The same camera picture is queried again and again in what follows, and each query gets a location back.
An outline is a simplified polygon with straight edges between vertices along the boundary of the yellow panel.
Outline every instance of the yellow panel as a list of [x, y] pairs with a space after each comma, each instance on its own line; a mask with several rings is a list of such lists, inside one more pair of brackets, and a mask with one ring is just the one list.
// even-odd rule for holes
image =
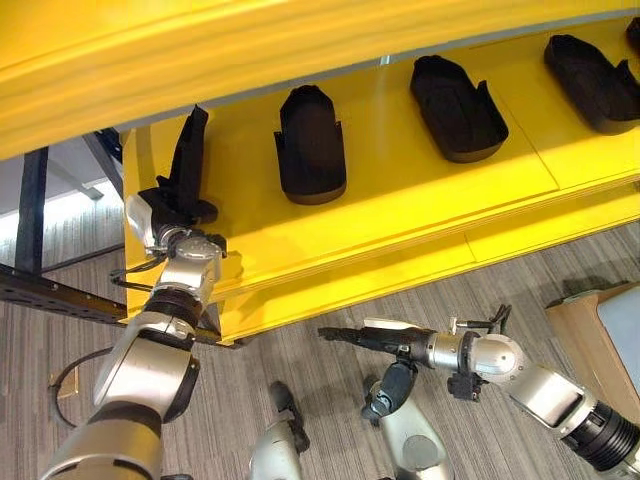
[[0, 6], [0, 159], [381, 55], [637, 0], [49, 0]]
[[446, 276], [473, 256], [454, 235], [348, 268], [226, 300], [220, 319], [225, 343], [335, 310], [390, 291]]
[[[596, 45], [614, 65], [629, 59], [636, 78], [640, 62], [624, 36], [630, 19], [563, 28]], [[594, 179], [640, 171], [640, 129], [614, 136], [589, 128], [543, 63], [551, 34], [470, 48], [464, 65], [481, 68], [505, 101], [560, 188], [586, 186]]]
[[[221, 215], [204, 229], [224, 235], [230, 251], [217, 299], [442, 236], [556, 189], [500, 102], [510, 129], [500, 150], [475, 164], [446, 161], [409, 92], [412, 70], [408, 60], [318, 82], [342, 121], [348, 183], [341, 198], [323, 206], [293, 204], [280, 190], [273, 132], [288, 90], [213, 112], [201, 197]], [[156, 174], [168, 175], [184, 118], [131, 133], [124, 149], [127, 194], [153, 186]], [[139, 243], [135, 249], [131, 243], [129, 266], [144, 259]]]
[[[545, 215], [496, 222], [312, 277], [231, 298], [222, 305], [226, 344], [321, 313], [532, 252], [640, 218], [632, 185], [568, 201]], [[147, 294], [129, 291], [130, 314]]]
[[498, 221], [467, 232], [480, 263], [511, 258], [640, 217], [634, 185], [572, 199], [526, 216]]

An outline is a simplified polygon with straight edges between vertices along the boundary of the gray carpet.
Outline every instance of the gray carpet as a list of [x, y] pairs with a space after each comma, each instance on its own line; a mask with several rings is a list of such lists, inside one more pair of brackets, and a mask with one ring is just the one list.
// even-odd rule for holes
[[[359, 325], [367, 315], [407, 319], [446, 329], [449, 315], [485, 318], [513, 304], [508, 333], [537, 362], [572, 374], [546, 321], [544, 307], [560, 297], [623, 280], [640, 280], [640, 224], [322, 315], [253, 339], [232, 351], [198, 345], [200, 380], [187, 413], [163, 431], [165, 473], [196, 480], [242, 479], [251, 447], [275, 418], [269, 383], [289, 384], [306, 415], [311, 449], [302, 456], [307, 479], [376, 480], [391, 468], [380, 433], [359, 418], [361, 382], [382, 374], [392, 358], [319, 340], [325, 325]], [[122, 253], [58, 271], [55, 277], [123, 299], [106, 281]], [[81, 354], [111, 345], [120, 329], [0, 304], [0, 465], [3, 478], [35, 478], [69, 431], [47, 413], [48, 376]], [[80, 372], [80, 395], [63, 400], [79, 421], [90, 411], [97, 366]], [[517, 410], [496, 387], [479, 404], [454, 400], [444, 372], [421, 372], [414, 398], [440, 432], [458, 478], [591, 479], [590, 467]]]

